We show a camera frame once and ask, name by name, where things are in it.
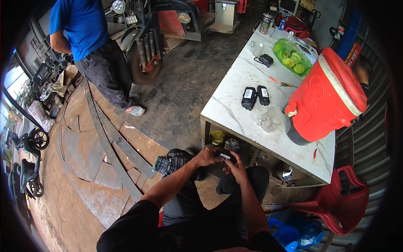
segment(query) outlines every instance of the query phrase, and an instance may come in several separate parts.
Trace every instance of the dark pants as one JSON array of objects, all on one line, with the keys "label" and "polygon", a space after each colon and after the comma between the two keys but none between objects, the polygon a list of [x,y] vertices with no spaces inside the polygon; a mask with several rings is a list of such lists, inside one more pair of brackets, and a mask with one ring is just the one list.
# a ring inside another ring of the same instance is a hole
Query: dark pants
[{"label": "dark pants", "polygon": [[122,50],[114,40],[74,62],[78,71],[94,83],[100,93],[115,107],[126,110],[132,78]]},{"label": "dark pants", "polygon": [[[173,149],[171,152],[183,152],[184,150]],[[260,204],[266,194],[269,185],[269,172],[265,167],[254,166],[246,169],[248,178],[255,191]],[[245,224],[242,216],[241,188],[232,174],[222,178],[217,186],[217,192],[231,194],[226,200],[212,210],[204,208],[194,182],[195,174],[185,183],[179,193],[164,206],[162,222],[169,226],[183,221],[214,219],[245,237]]]}]

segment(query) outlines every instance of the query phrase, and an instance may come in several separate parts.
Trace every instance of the red sign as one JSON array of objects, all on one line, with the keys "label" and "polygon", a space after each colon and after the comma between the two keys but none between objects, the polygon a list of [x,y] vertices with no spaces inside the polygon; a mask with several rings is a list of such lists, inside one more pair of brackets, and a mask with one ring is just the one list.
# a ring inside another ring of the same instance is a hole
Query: red sign
[{"label": "red sign", "polygon": [[350,68],[353,66],[354,62],[357,60],[359,53],[361,52],[361,46],[357,42],[354,42],[353,48],[350,50],[347,59],[344,61]]}]

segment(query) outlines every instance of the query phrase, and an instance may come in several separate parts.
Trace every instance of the white table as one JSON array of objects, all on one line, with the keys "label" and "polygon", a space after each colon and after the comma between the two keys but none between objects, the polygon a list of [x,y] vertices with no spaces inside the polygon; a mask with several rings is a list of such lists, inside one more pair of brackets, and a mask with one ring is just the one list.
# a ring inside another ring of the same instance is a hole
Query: white table
[{"label": "white table", "polygon": [[[325,138],[299,146],[293,143],[287,136],[290,128],[289,119],[284,115],[284,123],[272,133],[264,132],[256,122],[270,106],[282,109],[296,88],[282,87],[270,80],[273,77],[278,83],[286,82],[299,86],[302,77],[299,77],[285,68],[275,57],[272,45],[279,38],[290,39],[288,33],[276,30],[273,37],[259,32],[259,28],[253,33],[246,46],[243,48],[224,79],[207,102],[200,114],[202,147],[208,144],[210,125],[213,124],[255,147],[272,153],[275,157],[308,174],[310,177],[294,181],[299,187],[326,185],[330,183],[333,171],[335,132],[329,133]],[[267,68],[253,60],[250,42],[254,40],[265,44],[264,53],[274,59],[274,64]],[[241,99],[246,87],[263,85],[267,87],[270,105],[262,106],[256,102],[252,111],[241,106]],[[313,164],[313,154],[318,149],[317,165]]]}]

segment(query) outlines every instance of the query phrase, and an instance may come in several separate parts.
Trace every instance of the hand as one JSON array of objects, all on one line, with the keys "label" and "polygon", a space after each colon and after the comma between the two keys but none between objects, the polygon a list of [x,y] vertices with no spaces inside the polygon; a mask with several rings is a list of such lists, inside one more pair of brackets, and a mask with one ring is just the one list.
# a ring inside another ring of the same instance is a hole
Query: hand
[{"label": "hand", "polygon": [[242,160],[238,154],[233,151],[230,151],[230,153],[236,158],[237,163],[234,164],[231,162],[231,160],[226,159],[225,163],[228,165],[228,167],[224,167],[222,170],[226,171],[226,174],[232,173],[239,185],[247,183],[248,175],[246,173],[245,165],[242,163]]},{"label": "hand", "polygon": [[201,150],[192,160],[199,166],[213,165],[216,162],[222,162],[225,160],[222,156],[214,157],[214,152],[219,150],[219,147],[209,147]]}]

